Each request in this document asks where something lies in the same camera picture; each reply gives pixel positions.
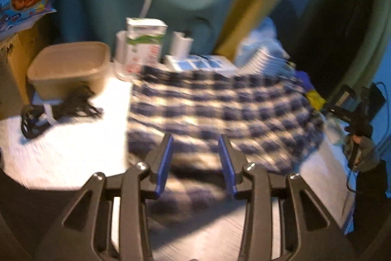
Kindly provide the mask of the yellow plastic bag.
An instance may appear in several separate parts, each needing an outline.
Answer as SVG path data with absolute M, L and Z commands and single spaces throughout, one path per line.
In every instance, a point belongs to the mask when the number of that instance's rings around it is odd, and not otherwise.
M 326 104 L 326 100 L 316 91 L 310 90 L 305 93 L 309 104 L 317 111 L 320 111 Z

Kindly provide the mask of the white power strip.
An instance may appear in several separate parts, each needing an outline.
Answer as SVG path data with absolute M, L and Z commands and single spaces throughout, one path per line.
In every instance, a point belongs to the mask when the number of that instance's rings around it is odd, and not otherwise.
M 212 71 L 225 77 L 236 73 L 237 67 L 223 56 L 199 56 L 189 55 L 184 60 L 179 60 L 171 55 L 164 57 L 164 64 L 170 71 Z

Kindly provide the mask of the white plastic basket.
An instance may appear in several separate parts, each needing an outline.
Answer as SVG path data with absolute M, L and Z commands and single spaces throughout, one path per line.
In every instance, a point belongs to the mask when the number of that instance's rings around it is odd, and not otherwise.
M 234 65 L 236 76 L 262 75 L 275 77 L 290 59 L 277 38 L 277 29 L 270 17 L 266 17 L 252 29 L 237 46 Z

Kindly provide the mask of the plaid pants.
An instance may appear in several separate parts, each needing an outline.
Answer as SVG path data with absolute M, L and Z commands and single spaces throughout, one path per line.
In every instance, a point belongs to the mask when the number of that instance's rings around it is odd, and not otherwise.
M 164 193 L 147 205 L 158 228 L 225 200 L 220 136 L 227 136 L 251 162 L 288 173 L 320 147 L 323 119 L 294 78 L 227 78 L 210 71 L 146 66 L 131 90 L 129 163 L 143 160 L 166 134 L 174 139 L 170 173 Z

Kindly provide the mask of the tan plastic container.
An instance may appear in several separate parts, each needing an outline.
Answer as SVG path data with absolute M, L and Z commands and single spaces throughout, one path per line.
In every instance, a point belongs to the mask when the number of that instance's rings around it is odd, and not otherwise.
M 45 47 L 27 70 L 43 100 L 64 99 L 80 85 L 102 92 L 110 69 L 110 47 L 102 42 L 71 42 Z

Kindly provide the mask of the brown cardboard box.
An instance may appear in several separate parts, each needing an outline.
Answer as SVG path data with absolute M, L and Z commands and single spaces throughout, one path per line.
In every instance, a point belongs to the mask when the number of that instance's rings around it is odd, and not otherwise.
M 27 79 L 27 70 L 47 45 L 47 33 L 39 23 L 1 41 L 1 119 L 19 115 L 31 102 L 34 87 Z

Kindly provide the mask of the white green carton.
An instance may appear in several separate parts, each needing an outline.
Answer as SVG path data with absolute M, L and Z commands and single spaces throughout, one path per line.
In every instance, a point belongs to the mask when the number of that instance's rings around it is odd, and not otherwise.
M 138 74 L 160 61 L 167 25 L 159 19 L 127 18 L 124 72 Z

